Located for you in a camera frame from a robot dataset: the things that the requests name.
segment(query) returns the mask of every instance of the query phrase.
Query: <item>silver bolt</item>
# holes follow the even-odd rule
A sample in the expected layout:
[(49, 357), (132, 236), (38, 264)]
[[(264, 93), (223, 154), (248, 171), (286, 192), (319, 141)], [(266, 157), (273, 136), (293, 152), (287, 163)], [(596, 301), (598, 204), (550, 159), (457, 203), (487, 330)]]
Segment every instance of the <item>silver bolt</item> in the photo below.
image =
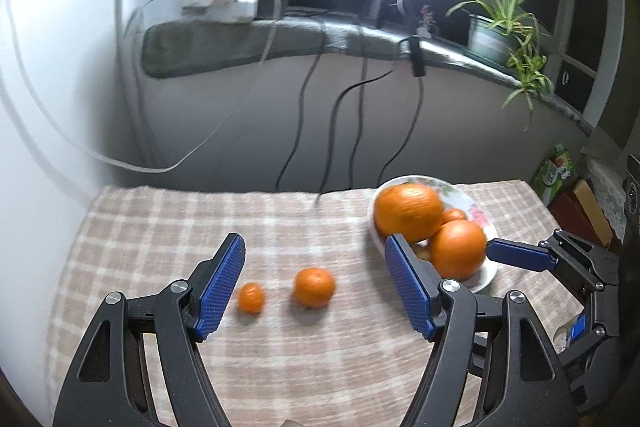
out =
[(175, 281), (171, 285), (171, 291), (174, 293), (182, 293), (189, 287), (189, 283), (187, 281)]
[(460, 283), (454, 279), (445, 279), (444, 281), (442, 281), (442, 287), (446, 291), (454, 293), (460, 289)]
[(119, 292), (111, 292), (105, 297), (104, 301), (107, 304), (115, 304), (116, 302), (120, 302), (120, 299), (121, 297)]
[(524, 301), (526, 301), (526, 297), (524, 296), (524, 293), (519, 292), (517, 290), (511, 292), (509, 294), (509, 298), (516, 304), (522, 304)]

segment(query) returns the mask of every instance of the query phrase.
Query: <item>plaid cloth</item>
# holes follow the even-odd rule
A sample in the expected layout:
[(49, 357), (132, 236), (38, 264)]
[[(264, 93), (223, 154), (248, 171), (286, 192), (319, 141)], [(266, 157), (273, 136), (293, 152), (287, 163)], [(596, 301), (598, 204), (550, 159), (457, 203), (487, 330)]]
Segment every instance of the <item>plaid cloth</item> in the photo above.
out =
[[(524, 182), (460, 187), (505, 239), (536, 244), (556, 222)], [(259, 281), (258, 317), (234, 297), (220, 329), (201, 344), (212, 384), (234, 427), (277, 427), (291, 418), (324, 427), (391, 427), (406, 412), (431, 352), (412, 330), (382, 256), (366, 230), (373, 190), (316, 195), (201, 194), (107, 187), (95, 200), (60, 280), (47, 337), (51, 406), (81, 336), (107, 293), (159, 292), (212, 257), (228, 232), (246, 241), (238, 287)], [(306, 266), (334, 273), (326, 309), (300, 309), (292, 280)], [(488, 291), (520, 289), (550, 335), (580, 311), (550, 274), (503, 266)], [(145, 335), (159, 419), (175, 425), (155, 336)], [(479, 378), (469, 376), (458, 424), (470, 420)]]

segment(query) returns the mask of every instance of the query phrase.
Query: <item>floral plate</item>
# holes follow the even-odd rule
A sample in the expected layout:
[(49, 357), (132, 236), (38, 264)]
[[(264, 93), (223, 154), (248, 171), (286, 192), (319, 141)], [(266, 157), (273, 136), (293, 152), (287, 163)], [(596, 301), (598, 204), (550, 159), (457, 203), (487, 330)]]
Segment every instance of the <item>floral plate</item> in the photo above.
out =
[[(369, 233), (373, 242), (376, 244), (376, 247), (383, 256), (385, 254), (385, 237), (378, 233), (378, 230), (376, 229), (373, 220), (373, 205), (376, 198), (384, 188), (403, 183), (421, 183), (433, 188), (433, 190), (435, 190), (440, 196), (445, 210), (448, 208), (460, 208), (461, 210), (464, 210), (466, 219), (481, 227), (488, 241), (498, 237), (498, 233), (496, 232), (494, 225), (487, 219), (478, 204), (461, 190), (458, 190), (447, 182), (437, 178), (431, 178), (429, 176), (401, 176), (399, 178), (389, 180), (382, 185), (378, 190), (376, 190), (369, 201), (369, 208), (367, 210), (367, 225), (369, 227)], [(469, 279), (461, 282), (473, 293), (476, 293), (485, 288), (485, 286), (494, 279), (497, 271), (498, 264), (494, 263), (494, 261), (491, 261), (490, 259), (485, 259), (484, 263), (482, 263), (482, 266), (475, 274), (469, 277)]]

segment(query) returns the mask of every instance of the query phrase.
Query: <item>plant pot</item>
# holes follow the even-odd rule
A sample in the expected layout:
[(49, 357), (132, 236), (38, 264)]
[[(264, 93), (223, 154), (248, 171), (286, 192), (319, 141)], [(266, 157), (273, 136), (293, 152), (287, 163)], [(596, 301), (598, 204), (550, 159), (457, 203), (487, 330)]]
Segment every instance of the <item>plant pot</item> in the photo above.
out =
[(518, 40), (513, 35), (505, 36), (502, 28), (491, 28), (491, 19), (479, 15), (471, 15), (469, 26), (468, 49), (473, 54), (504, 66), (512, 50), (518, 47)]

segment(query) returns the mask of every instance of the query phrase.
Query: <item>spider plant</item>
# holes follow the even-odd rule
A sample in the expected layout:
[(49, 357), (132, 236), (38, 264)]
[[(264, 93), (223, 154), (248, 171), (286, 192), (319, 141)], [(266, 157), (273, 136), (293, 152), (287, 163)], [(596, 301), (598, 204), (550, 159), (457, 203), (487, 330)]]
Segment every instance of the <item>spider plant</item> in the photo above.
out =
[(519, 94), (524, 95), (529, 109), (529, 124), (525, 128), (527, 130), (533, 118), (532, 97), (541, 98), (543, 93), (553, 94), (554, 86), (549, 77), (540, 72), (546, 64), (546, 57), (540, 54), (539, 49), (532, 42), (524, 44), (521, 41), (521, 43), (521, 47), (512, 52), (507, 61), (507, 67), (514, 70), (516, 79), (520, 82), (520, 87), (507, 97), (502, 104), (502, 108), (505, 108)]
[(492, 20), (487, 29), (498, 28), (504, 36), (514, 34), (524, 39), (524, 44), (529, 44), (532, 40), (540, 42), (540, 27), (538, 20), (533, 13), (519, 11), (520, 6), (526, 0), (468, 0), (462, 1), (452, 6), (446, 16), (449, 17), (456, 10), (468, 4), (480, 6)]

